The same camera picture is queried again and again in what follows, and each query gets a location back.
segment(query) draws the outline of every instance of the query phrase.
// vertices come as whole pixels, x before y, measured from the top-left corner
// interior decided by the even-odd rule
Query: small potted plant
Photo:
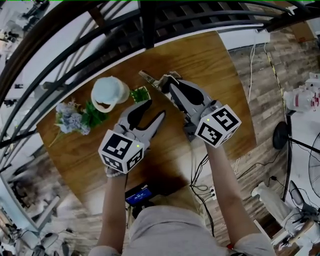
[[[135,103],[151,99],[150,94],[145,86],[130,91],[130,95]]]

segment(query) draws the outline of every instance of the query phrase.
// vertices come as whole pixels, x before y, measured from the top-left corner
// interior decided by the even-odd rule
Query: person
[[[123,250],[126,176],[117,175],[107,181],[102,230],[89,256],[275,256],[270,240],[260,233],[242,204],[240,186],[223,147],[205,146],[217,202],[233,249],[218,245],[193,211],[155,205],[139,213],[130,227],[130,241]]]

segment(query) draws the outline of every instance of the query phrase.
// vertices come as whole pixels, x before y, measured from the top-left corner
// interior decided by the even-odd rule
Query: white cup
[[[102,77],[95,81],[91,91],[91,101],[100,112],[110,112],[116,104],[124,103],[130,95],[129,87],[114,76]],[[110,105],[104,108],[100,104]]]

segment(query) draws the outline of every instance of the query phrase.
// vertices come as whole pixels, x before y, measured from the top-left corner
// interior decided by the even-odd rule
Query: gray shirt
[[[196,213],[172,206],[153,206],[138,215],[122,256],[275,256],[264,234],[247,235],[234,249],[219,246]],[[94,247],[89,256],[119,256],[109,246]]]

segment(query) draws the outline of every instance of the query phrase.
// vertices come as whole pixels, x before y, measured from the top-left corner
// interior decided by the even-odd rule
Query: black stand
[[[281,150],[286,145],[287,141],[299,144],[309,150],[312,150],[312,151],[320,154],[319,149],[317,149],[313,146],[309,146],[309,145],[304,144],[296,139],[289,137],[287,124],[285,122],[280,122],[276,125],[274,132],[273,132],[273,137],[272,137],[273,147],[277,150]]]

